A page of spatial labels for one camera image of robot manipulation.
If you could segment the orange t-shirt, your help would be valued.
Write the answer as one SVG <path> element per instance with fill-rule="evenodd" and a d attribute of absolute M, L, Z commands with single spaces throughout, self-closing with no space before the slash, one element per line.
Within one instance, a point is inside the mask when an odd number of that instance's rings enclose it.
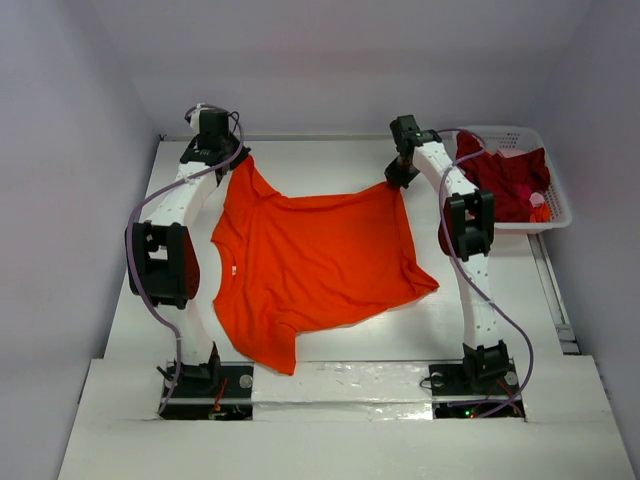
<path fill-rule="evenodd" d="M 439 287 L 418 264 L 401 193 L 386 183 L 291 198 L 248 158 L 211 241 L 221 326 L 239 353 L 280 374 L 295 371 L 299 334 L 359 323 Z"/>

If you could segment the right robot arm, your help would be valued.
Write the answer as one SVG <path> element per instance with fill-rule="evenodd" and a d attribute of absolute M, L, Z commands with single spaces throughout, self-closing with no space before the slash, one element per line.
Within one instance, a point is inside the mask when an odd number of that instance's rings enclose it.
<path fill-rule="evenodd" d="M 511 368 L 488 281 L 494 196 L 470 182 L 439 133 L 420 129 L 412 115 L 394 119 L 390 130 L 397 156 L 385 169 L 387 183 L 407 188 L 423 175 L 438 194 L 438 241 L 454 269 L 463 312 L 463 357 L 430 365 L 430 390 L 437 396 L 485 396 Z"/>

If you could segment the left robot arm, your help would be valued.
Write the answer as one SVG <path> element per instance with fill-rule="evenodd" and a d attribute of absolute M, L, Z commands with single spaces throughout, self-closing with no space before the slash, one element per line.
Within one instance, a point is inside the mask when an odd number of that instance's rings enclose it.
<path fill-rule="evenodd" d="M 220 359 L 195 303 L 201 273 L 190 230 L 205 200 L 249 150 L 236 111 L 199 103 L 185 119 L 195 135 L 180 156 L 175 179 L 144 199 L 157 204 L 147 217 L 135 207 L 125 249 L 132 293 L 175 341 L 173 361 L 160 370 L 169 391 L 187 387 L 209 395 L 221 383 Z"/>

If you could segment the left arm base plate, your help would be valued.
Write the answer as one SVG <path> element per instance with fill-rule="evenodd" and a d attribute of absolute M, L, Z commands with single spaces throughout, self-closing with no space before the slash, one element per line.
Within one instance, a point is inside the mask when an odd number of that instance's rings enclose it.
<path fill-rule="evenodd" d="M 160 413 L 165 420 L 249 421 L 253 418 L 254 364 L 224 362 L 216 386 L 181 380 Z"/>

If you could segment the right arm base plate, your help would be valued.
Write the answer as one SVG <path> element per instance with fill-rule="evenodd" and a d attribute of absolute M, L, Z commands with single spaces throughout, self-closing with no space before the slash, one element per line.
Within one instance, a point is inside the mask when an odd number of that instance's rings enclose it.
<path fill-rule="evenodd" d="M 513 364 L 506 373 L 480 386 L 471 384 L 460 363 L 431 364 L 419 386 L 430 394 L 436 420 L 468 420 L 484 415 L 488 418 L 525 418 L 521 397 L 512 399 L 520 387 Z"/>

